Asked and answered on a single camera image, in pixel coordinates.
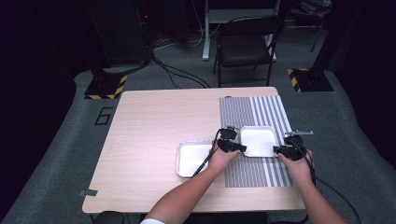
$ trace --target stand base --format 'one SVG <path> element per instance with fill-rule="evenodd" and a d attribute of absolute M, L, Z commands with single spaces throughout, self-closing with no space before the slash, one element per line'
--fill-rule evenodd
<path fill-rule="evenodd" d="M 291 85 L 295 91 L 334 91 L 323 72 L 313 74 L 307 68 L 288 69 Z"/>
<path fill-rule="evenodd" d="M 94 78 L 88 89 L 85 91 L 84 99 L 116 99 L 122 92 L 126 78 L 127 76 L 107 77 L 106 81 L 100 81 Z"/>

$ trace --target forearm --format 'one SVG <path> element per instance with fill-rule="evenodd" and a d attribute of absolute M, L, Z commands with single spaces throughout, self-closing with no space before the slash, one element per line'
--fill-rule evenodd
<path fill-rule="evenodd" d="M 166 224 L 183 223 L 218 175 L 206 169 L 172 189 L 154 205 L 147 218 Z"/>
<path fill-rule="evenodd" d="M 346 223 L 312 183 L 299 185 L 311 223 Z"/>

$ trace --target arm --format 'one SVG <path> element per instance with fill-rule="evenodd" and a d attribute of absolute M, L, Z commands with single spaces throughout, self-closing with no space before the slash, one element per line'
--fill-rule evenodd
<path fill-rule="evenodd" d="M 312 183 L 311 173 L 305 159 L 291 161 L 280 153 L 278 157 L 286 165 L 291 179 L 299 188 L 312 223 L 346 223 Z"/>
<path fill-rule="evenodd" d="M 225 153 L 221 149 L 216 150 L 205 170 L 166 193 L 149 211 L 146 218 L 154 218 L 166 224 L 182 223 L 212 182 L 239 154 L 239 150 L 230 153 Z"/>

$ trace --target black and white striped mat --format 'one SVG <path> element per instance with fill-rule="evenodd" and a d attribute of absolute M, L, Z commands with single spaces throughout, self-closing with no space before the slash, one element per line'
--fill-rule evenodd
<path fill-rule="evenodd" d="M 280 96 L 251 96 L 220 98 L 221 127 L 228 125 L 271 126 L 276 130 L 277 141 L 291 132 Z M 225 171 L 226 188 L 258 188 L 293 186 L 286 167 L 277 158 L 251 158 L 240 156 Z"/>

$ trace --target white tray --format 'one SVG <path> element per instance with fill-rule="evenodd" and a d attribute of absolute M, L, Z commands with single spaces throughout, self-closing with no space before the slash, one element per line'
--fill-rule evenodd
<path fill-rule="evenodd" d="M 177 174 L 181 177 L 191 177 L 209 154 L 210 148 L 212 140 L 180 143 L 177 151 Z"/>
<path fill-rule="evenodd" d="M 276 131 L 270 126 L 244 126 L 241 129 L 241 144 L 247 146 L 247 157 L 276 157 L 274 146 L 279 146 Z"/>

